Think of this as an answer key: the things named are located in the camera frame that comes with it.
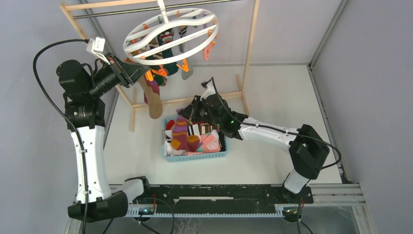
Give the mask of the purple striped sock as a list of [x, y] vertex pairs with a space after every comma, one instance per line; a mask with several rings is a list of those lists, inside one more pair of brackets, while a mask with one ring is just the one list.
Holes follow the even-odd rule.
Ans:
[[178, 116], [175, 126], [172, 129], [171, 146], [175, 150], [185, 150], [187, 152], [196, 152], [199, 148], [200, 138], [197, 135], [188, 133], [187, 120]]

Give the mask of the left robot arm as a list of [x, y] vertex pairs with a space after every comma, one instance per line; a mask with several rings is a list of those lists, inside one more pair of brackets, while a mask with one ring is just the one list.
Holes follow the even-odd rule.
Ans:
[[148, 66], [109, 57], [99, 70], [88, 72], [85, 64], [71, 59], [56, 69], [64, 89], [68, 129], [74, 142], [78, 188], [68, 216], [85, 222], [123, 217], [134, 199], [151, 200], [152, 190], [145, 178], [135, 177], [117, 189], [108, 183], [104, 160], [105, 103], [101, 97], [117, 85], [130, 87], [149, 70]]

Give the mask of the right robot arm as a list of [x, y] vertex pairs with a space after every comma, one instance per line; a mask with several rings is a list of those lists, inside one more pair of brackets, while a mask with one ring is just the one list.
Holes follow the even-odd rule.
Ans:
[[310, 180], [318, 178], [330, 153], [327, 142], [307, 124], [283, 128], [264, 124], [246, 114], [232, 111], [219, 95], [206, 99], [195, 96], [192, 103], [178, 111], [189, 121], [203, 121], [219, 128], [228, 138], [251, 140], [278, 147], [289, 153], [293, 170], [283, 182], [282, 198], [293, 203]]

